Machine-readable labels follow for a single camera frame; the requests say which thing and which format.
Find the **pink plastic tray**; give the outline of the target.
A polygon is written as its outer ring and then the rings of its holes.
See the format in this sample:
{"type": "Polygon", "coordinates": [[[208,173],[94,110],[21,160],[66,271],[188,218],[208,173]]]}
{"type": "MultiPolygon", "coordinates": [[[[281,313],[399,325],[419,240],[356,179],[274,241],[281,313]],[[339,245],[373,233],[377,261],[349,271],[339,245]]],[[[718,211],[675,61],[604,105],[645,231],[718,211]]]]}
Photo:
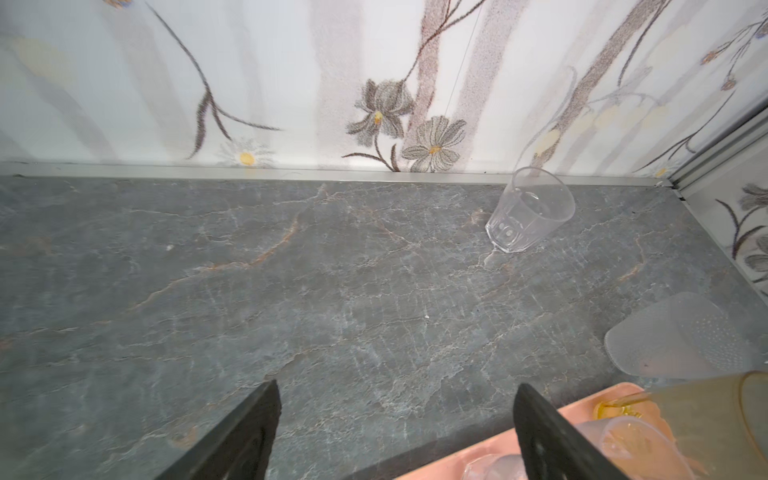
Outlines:
{"type": "MultiPolygon", "coordinates": [[[[593,420],[596,408],[601,402],[617,400],[643,391],[643,388],[634,383],[622,382],[561,407],[558,413],[571,424],[577,425],[593,420]]],[[[512,428],[403,474],[399,479],[461,479],[466,466],[475,460],[487,455],[519,454],[520,452],[517,433],[512,428]]]]}

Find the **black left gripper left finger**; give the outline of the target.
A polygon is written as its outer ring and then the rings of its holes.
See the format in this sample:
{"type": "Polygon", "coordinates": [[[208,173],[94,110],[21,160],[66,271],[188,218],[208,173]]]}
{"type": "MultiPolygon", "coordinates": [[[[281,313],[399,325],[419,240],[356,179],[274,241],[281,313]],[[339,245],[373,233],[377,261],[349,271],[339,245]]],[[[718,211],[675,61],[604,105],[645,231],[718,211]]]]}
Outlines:
{"type": "Polygon", "coordinates": [[[281,410],[278,383],[262,383],[158,477],[264,479],[281,410]]]}

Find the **clear tall faceted glass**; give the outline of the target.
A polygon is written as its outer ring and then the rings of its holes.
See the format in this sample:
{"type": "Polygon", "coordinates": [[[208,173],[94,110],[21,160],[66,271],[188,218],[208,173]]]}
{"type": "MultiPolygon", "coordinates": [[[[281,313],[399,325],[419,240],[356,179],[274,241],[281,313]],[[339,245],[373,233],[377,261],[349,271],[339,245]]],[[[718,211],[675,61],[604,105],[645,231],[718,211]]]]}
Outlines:
{"type": "Polygon", "coordinates": [[[496,248],[518,253],[569,221],[575,210],[573,194],[557,176],[525,167],[513,174],[485,230],[496,248]]]}

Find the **frosted dotted glass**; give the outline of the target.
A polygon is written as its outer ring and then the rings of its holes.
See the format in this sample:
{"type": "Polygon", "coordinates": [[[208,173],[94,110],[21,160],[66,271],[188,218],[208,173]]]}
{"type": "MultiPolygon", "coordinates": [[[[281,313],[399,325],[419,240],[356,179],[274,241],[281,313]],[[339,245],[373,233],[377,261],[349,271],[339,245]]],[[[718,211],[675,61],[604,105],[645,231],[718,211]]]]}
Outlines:
{"type": "Polygon", "coordinates": [[[637,377],[696,380],[758,368],[756,349],[726,313],[689,292],[632,313],[604,345],[619,370],[637,377]]]}

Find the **yellow transparent glass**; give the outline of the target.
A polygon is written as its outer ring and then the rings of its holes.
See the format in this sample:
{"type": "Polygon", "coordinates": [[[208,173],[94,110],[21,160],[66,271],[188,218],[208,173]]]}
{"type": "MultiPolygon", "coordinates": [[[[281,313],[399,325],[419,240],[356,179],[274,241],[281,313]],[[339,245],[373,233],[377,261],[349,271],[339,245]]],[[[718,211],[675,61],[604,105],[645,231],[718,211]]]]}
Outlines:
{"type": "Polygon", "coordinates": [[[596,420],[634,416],[675,444],[700,479],[767,477],[767,374],[694,380],[603,401],[596,420]]]}

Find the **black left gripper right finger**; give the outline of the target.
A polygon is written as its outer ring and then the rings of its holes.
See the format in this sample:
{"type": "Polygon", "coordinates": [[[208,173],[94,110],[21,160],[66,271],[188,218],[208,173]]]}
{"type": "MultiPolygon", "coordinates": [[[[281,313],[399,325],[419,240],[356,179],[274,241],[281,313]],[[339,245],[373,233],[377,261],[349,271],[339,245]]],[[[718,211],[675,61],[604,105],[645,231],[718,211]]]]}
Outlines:
{"type": "Polygon", "coordinates": [[[530,384],[517,390],[513,420],[529,479],[626,477],[530,384]]]}

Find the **clear round glass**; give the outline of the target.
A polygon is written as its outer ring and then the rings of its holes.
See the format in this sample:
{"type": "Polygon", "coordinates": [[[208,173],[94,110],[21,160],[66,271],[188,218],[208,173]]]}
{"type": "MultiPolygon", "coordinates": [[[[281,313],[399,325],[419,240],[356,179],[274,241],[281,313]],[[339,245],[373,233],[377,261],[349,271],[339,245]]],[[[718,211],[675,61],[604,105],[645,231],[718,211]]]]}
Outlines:
{"type": "Polygon", "coordinates": [[[631,416],[581,423],[575,428],[630,479],[694,479],[673,443],[631,416]]]}

